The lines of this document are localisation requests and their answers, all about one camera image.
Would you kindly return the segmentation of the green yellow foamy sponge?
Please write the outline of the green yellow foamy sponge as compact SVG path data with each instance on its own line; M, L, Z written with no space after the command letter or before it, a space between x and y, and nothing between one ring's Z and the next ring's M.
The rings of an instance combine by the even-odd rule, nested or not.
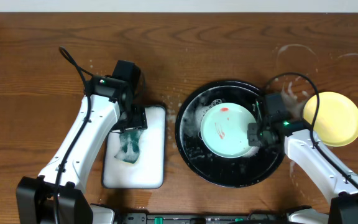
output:
M119 135L120 147L114 156L119 161L135 164L140 156L139 141L143 130L128 131Z

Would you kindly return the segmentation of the mint green plate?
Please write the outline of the mint green plate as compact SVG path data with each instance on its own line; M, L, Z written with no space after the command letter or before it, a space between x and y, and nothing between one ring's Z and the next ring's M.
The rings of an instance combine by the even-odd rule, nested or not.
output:
M235 103L221 103L209 109L201 121L200 133L206 147L215 155L234 159L254 156L259 147L247 138L253 114Z

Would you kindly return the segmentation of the yellow plate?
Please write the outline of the yellow plate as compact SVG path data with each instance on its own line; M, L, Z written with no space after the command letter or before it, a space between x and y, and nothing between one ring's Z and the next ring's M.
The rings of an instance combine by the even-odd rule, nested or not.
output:
M358 107L348 97L331 91L312 96L303 108L303 118L327 146L346 146L358 137Z

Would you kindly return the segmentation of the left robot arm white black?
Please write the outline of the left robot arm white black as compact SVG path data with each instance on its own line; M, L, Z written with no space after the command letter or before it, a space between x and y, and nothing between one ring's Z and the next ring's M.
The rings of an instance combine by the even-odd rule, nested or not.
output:
M86 201L86 183L108 134L146 128L145 110L132 102L139 80L95 75L84 82L79 113L62 145L36 178L18 183L21 223L113 223L113 209Z

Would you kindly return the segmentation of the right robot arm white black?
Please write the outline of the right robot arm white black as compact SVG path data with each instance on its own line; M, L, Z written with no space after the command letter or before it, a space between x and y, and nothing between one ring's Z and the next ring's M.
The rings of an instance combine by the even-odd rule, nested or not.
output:
M309 207L287 213L287 223L358 223L358 175L336 157L304 121L247 126L251 146L279 147L298 164L329 203L329 213Z

